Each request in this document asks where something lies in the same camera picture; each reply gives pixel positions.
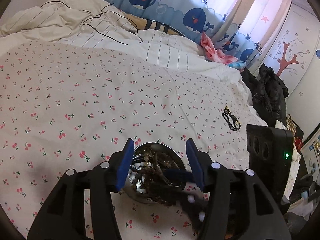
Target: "cherry print bedsheet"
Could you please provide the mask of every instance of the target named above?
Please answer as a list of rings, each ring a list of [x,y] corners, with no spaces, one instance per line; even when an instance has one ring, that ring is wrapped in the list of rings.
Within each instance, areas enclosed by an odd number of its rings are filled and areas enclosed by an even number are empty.
[[[193,138],[212,160],[246,169],[245,124],[261,124],[238,84],[109,49],[30,41],[0,58],[0,83],[0,203],[24,236],[67,169],[92,169],[128,138],[164,143],[185,164]],[[226,104],[242,123],[237,132],[221,116]],[[143,205],[123,192],[112,198],[123,239],[196,238],[177,207]],[[88,192],[84,205],[93,238]]]

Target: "red star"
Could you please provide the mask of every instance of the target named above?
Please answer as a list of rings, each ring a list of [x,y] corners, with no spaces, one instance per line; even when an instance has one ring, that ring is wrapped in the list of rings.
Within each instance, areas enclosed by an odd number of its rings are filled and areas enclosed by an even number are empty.
[[[265,17],[265,16],[262,17],[261,20],[264,21],[265,23],[267,23],[267,21],[269,21],[268,17]]]

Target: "pillow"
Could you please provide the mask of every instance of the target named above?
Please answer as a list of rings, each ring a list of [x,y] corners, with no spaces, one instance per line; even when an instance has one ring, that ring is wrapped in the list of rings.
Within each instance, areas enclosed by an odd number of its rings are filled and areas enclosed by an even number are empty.
[[[142,19],[140,17],[134,16],[129,13],[125,13],[122,11],[125,17],[127,17],[130,21],[130,23],[134,26],[132,22],[134,22],[137,25],[138,30],[158,30],[164,33],[167,33],[169,35],[179,35],[185,37],[182,33],[178,32],[174,28],[170,27],[167,24],[163,24],[161,22]]]

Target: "black jacket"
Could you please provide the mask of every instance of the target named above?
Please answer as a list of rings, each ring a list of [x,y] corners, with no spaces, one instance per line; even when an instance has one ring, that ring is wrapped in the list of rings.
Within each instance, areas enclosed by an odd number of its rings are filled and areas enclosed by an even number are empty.
[[[245,68],[241,73],[242,81],[252,93],[253,107],[268,126],[274,127],[276,120],[287,126],[285,98],[289,92],[282,80],[274,73],[272,68],[262,64],[259,69],[260,80]]]

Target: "blue gripper pad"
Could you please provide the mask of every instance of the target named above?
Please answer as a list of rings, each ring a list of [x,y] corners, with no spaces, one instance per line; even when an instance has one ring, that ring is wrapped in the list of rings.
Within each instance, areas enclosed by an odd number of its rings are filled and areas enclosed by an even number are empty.
[[[204,190],[204,172],[198,159],[198,149],[192,139],[188,139],[186,143],[186,153],[192,170],[193,178],[196,185],[201,191]]]
[[[128,139],[123,150],[123,158],[117,169],[116,190],[120,191],[128,175],[129,168],[132,165],[132,158],[134,156],[134,141]]]

